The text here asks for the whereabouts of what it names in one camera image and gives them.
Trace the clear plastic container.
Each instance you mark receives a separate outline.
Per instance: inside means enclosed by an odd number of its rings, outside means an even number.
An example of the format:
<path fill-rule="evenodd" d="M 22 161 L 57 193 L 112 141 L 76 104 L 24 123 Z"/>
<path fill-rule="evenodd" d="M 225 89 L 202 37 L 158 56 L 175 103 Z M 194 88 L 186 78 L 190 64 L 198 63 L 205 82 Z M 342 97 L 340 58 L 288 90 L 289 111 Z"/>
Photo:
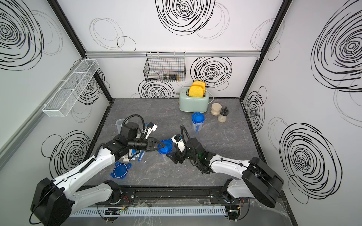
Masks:
<path fill-rule="evenodd" d="M 123 124 L 124 120 L 125 120 L 125 118 L 122 118 L 122 119 L 117 120 L 115 123 L 118 134 L 121 132 L 122 124 Z"/>

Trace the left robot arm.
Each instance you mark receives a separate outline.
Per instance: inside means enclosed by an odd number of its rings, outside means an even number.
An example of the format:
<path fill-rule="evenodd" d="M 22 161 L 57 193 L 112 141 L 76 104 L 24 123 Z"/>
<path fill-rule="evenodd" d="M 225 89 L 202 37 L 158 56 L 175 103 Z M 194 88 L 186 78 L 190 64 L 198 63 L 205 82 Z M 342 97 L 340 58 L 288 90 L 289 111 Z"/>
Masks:
<path fill-rule="evenodd" d="M 150 136 L 157 129 L 156 124 L 150 122 L 146 125 L 143 122 L 140 128 L 137 123 L 129 121 L 133 117 L 141 118 L 140 115 L 127 117 L 120 133 L 102 144 L 88 160 L 55 179 L 41 180 L 30 207 L 31 216 L 36 216 L 45 226 L 60 226 L 70 215 L 83 208 L 99 202 L 119 204 L 122 199 L 127 199 L 120 186 L 112 180 L 82 191 L 78 189 L 104 168 L 128 155 L 132 149 L 152 152 L 165 147 Z"/>

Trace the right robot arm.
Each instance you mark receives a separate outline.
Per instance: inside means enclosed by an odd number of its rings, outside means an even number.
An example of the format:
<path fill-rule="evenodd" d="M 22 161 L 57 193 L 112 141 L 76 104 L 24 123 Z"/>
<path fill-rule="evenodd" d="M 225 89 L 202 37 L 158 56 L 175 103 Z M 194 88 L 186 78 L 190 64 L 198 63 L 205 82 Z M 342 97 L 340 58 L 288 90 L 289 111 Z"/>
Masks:
<path fill-rule="evenodd" d="M 274 208 L 284 180 L 263 160 L 235 160 L 207 151 L 196 138 L 184 141 L 180 135 L 171 138 L 175 150 L 167 153 L 175 164 L 189 160 L 204 174 L 231 176 L 222 187 L 222 196 L 231 203 L 239 198 L 255 198 L 266 207 Z"/>

